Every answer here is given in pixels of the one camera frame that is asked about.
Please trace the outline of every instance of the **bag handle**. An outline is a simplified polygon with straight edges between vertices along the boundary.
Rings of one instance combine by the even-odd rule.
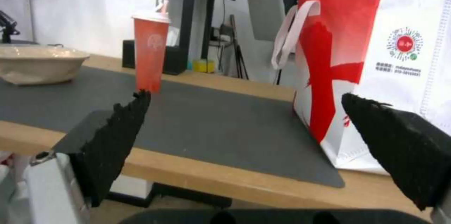
[[[282,69],[285,66],[288,55],[290,55],[293,47],[296,46],[307,16],[319,15],[321,13],[321,4],[319,0],[308,0],[304,2],[297,13],[296,8],[297,6],[293,6],[288,11],[274,41],[271,64],[275,70]],[[294,16],[295,20],[291,25],[290,31],[288,31]]]

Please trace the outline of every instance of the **gray table mat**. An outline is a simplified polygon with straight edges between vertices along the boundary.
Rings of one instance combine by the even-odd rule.
[[[0,80],[0,120],[68,132],[93,110],[126,104],[134,90],[134,76],[89,67],[63,84],[19,87]],[[163,81],[135,147],[344,186],[291,102]]]

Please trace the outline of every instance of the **red and white bag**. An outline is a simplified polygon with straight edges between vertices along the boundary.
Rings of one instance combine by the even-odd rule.
[[[451,135],[451,0],[298,4],[272,65],[282,68],[296,47],[295,111],[337,168],[384,172],[346,116],[344,93],[420,114]]]

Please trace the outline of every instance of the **yellow tape roll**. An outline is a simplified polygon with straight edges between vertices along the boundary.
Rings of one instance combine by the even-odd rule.
[[[193,70],[200,73],[206,73],[206,60],[205,59],[195,59],[193,60]],[[215,62],[213,60],[208,60],[208,73],[215,72]]]

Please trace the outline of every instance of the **bowl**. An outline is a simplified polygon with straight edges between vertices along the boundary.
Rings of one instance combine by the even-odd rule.
[[[0,45],[0,76],[16,85],[52,84],[72,80],[86,52],[41,45]]]

